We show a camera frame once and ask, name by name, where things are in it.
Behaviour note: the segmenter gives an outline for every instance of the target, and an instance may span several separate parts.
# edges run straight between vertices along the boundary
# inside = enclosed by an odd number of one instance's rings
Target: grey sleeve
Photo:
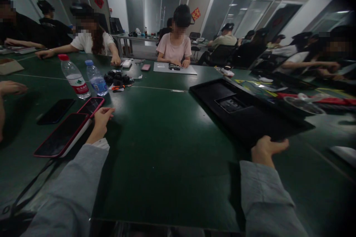
[[[308,236],[275,169],[248,161],[240,161],[240,169],[247,237]]]
[[[22,237],[89,236],[101,170],[108,150],[85,144],[62,170]]]

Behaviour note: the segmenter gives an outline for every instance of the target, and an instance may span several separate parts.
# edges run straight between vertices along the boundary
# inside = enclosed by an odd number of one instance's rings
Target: pink t-shirt
[[[163,35],[159,42],[157,51],[163,54],[164,59],[183,59],[192,55],[190,47],[190,39],[188,36],[184,36],[183,42],[179,46],[171,44],[171,34],[166,33]]]

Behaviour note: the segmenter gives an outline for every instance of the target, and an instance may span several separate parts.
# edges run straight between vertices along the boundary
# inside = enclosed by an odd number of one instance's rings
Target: smartphone
[[[181,68],[178,65],[172,64],[172,63],[169,63],[169,69],[170,70],[181,70]]]
[[[74,104],[74,99],[61,99],[50,108],[38,121],[38,125],[56,124]]]
[[[95,112],[103,105],[104,101],[105,99],[102,97],[92,97],[79,109],[78,113],[88,114],[91,119],[94,117]]]
[[[70,114],[36,149],[35,157],[60,157],[67,153],[69,146],[73,146],[73,140],[88,122],[88,114]]]

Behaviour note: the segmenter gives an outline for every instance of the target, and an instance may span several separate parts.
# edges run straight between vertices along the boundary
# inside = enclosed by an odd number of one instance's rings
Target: blue bottle cap
[[[86,64],[87,66],[92,66],[92,65],[94,65],[94,63],[93,63],[92,60],[86,60],[86,61],[85,61],[85,64]]]

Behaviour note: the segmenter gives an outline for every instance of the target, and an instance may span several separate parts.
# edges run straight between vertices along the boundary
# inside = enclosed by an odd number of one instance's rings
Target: water bottle
[[[90,96],[89,88],[77,66],[69,60],[69,57],[66,54],[59,54],[58,57],[61,60],[60,65],[63,74],[69,81],[69,84],[73,87],[77,97],[80,99],[88,98]]]
[[[88,74],[88,79],[96,94],[99,96],[106,95],[108,93],[108,87],[98,68],[94,66],[94,63],[91,60],[86,60],[85,64],[87,65],[86,73]]]

